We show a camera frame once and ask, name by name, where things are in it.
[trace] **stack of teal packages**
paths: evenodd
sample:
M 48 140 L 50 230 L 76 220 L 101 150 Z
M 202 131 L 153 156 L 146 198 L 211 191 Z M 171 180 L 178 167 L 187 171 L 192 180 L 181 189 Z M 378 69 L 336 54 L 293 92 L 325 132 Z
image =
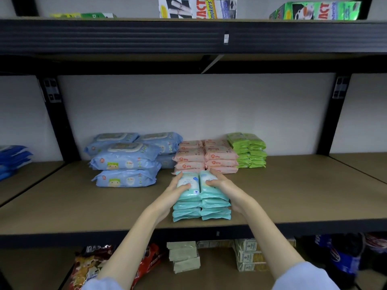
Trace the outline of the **stack of teal packages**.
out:
M 32 153 L 23 145 L 0 145 L 0 180 L 32 162 Z
M 238 154 L 238 168 L 266 167 L 265 142 L 255 134 L 234 132 L 227 134 L 227 140 Z
M 177 187 L 190 183 L 190 189 L 184 191 L 173 206 L 173 221 L 181 219 L 202 218 L 208 219 L 231 219 L 231 206 L 229 198 L 218 188 L 208 186 L 206 180 L 217 179 L 210 171 L 200 173 L 183 173 Z
M 104 143 L 98 145 L 100 137 Z M 97 186 L 143 187 L 155 184 L 161 168 L 156 158 L 175 153 L 182 141 L 182 137 L 175 132 L 137 137 L 137 133 L 103 134 L 97 137 L 97 143 L 90 144 L 91 151 L 98 150 L 90 161 L 90 167 L 102 170 L 92 180 L 97 180 Z

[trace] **stack of green packages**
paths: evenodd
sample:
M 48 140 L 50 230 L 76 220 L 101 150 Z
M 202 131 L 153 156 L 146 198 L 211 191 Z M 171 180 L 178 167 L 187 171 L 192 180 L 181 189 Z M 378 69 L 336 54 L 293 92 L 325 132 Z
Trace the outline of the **stack of green packages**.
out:
M 265 142 L 255 134 L 234 132 L 227 134 L 227 140 L 238 154 L 238 168 L 266 167 Z

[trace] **pink wet wipes pack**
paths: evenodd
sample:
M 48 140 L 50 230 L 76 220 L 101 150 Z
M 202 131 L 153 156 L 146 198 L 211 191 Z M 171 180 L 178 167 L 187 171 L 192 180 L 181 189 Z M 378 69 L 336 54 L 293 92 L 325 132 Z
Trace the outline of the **pink wet wipes pack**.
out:
M 206 146 L 206 160 L 236 160 L 238 157 L 229 146 Z
M 206 167 L 234 167 L 238 166 L 238 162 L 236 160 L 209 160 L 205 162 Z
M 224 139 L 206 139 L 204 140 L 204 146 L 230 146 L 227 140 Z
M 222 174 L 233 174 L 233 173 L 236 173 L 238 171 L 237 167 L 212 167 L 212 166 L 208 166 L 207 170 L 209 170 L 209 169 L 214 169 L 215 171 L 218 171 Z
M 173 157 L 175 162 L 205 162 L 205 152 L 202 148 L 179 150 Z
M 174 170 L 174 172 L 172 174 L 176 175 L 176 172 L 178 172 L 178 171 L 199 173 L 200 171 L 204 171 L 204 168 L 202 168 L 202 169 L 200 169 L 200 168 L 197 168 L 197 169 L 182 169 L 182 170 L 179 170 L 179 169 L 175 168 L 175 170 Z
M 203 162 L 177 162 L 175 168 L 178 170 L 184 169 L 203 169 L 205 168 Z
M 189 141 L 182 141 L 179 143 L 179 150 L 190 150 L 193 148 L 202 148 L 203 147 L 203 141 L 202 140 L 189 140 Z

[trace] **light blue sleeve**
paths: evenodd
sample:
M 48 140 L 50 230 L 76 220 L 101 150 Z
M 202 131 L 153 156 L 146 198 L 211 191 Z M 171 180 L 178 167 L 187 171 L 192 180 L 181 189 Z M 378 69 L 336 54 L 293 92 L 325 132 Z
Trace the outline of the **light blue sleeve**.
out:
M 325 270 L 308 262 L 296 264 L 278 278 L 272 290 L 340 290 Z
M 81 290 L 123 290 L 112 278 L 91 279 L 87 281 Z

